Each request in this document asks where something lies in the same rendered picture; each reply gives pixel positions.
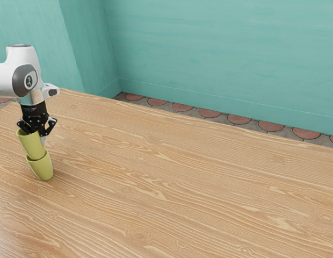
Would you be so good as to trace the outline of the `green cup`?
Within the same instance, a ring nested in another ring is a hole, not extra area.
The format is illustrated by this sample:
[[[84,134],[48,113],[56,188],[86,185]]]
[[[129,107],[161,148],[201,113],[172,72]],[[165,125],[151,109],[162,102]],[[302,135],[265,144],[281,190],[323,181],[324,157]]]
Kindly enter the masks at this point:
[[[27,155],[26,161],[39,180],[47,181],[53,177],[53,165],[48,150],[45,150],[43,157],[37,160],[31,159]]]
[[[28,160],[37,161],[45,157],[46,149],[41,142],[40,134],[38,131],[27,134],[22,129],[16,132],[18,140],[24,149]]]

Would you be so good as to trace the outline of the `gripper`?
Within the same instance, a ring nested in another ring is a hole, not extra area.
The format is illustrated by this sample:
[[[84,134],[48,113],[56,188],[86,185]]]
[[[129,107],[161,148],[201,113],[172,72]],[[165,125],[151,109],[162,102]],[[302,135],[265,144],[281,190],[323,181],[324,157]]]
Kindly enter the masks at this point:
[[[46,139],[55,127],[57,119],[49,116],[45,101],[36,105],[21,104],[20,107],[22,118],[17,122],[17,125],[26,134],[38,131],[41,143],[45,146]]]

